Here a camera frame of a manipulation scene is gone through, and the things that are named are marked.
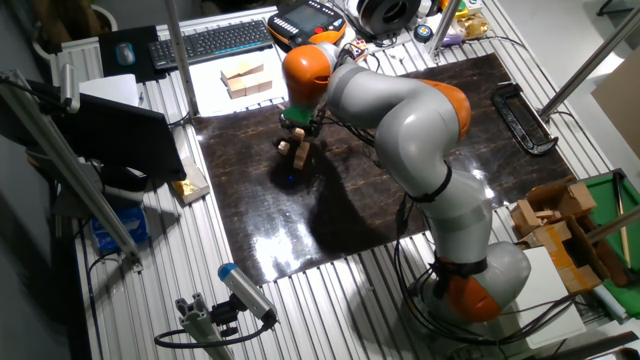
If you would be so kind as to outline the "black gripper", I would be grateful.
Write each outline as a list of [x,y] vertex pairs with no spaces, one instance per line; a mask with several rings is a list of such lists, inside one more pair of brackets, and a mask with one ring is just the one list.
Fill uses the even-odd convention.
[[294,125],[284,122],[280,124],[280,128],[284,132],[286,138],[290,138],[293,135],[295,128],[300,128],[305,132],[307,140],[309,142],[314,142],[322,134],[323,125],[321,121],[311,120],[308,123],[295,122]]

